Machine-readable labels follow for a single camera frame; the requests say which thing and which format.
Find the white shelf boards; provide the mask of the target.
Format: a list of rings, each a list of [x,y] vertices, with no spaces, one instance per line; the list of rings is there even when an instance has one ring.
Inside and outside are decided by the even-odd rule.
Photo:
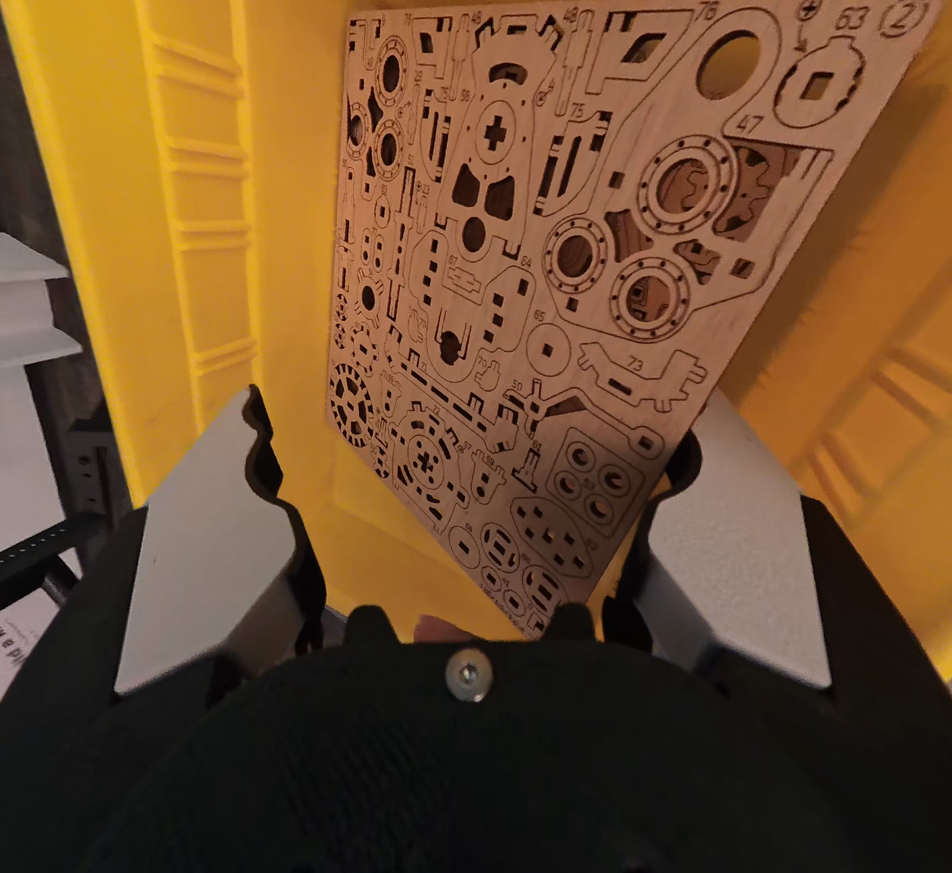
[[[1,368],[78,354],[82,346],[54,326],[47,281],[65,279],[68,270],[1,233]]]

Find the ring-cutout wooden parts sheet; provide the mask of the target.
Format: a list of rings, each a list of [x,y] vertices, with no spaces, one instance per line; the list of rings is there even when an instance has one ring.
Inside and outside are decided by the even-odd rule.
[[[328,422],[525,635],[582,603],[942,0],[365,10],[343,54]],[[685,135],[802,150],[750,294],[604,215]]]

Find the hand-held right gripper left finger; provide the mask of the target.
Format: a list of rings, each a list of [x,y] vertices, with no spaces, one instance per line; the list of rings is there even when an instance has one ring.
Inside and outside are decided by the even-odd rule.
[[[208,658],[256,676],[320,648],[327,590],[264,399],[232,399],[149,497],[115,689]]]

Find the yellow plastic bin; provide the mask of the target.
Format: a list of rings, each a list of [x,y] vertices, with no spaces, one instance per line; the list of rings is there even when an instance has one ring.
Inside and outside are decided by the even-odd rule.
[[[516,630],[327,424],[353,10],[2,0],[135,505],[249,382],[330,605]],[[950,678],[950,0],[720,380]]]

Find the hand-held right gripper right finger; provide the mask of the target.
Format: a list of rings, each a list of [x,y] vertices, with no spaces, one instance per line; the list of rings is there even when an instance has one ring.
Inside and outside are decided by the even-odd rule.
[[[603,640],[695,673],[734,655],[829,688],[800,488],[720,391],[666,473],[602,604]]]

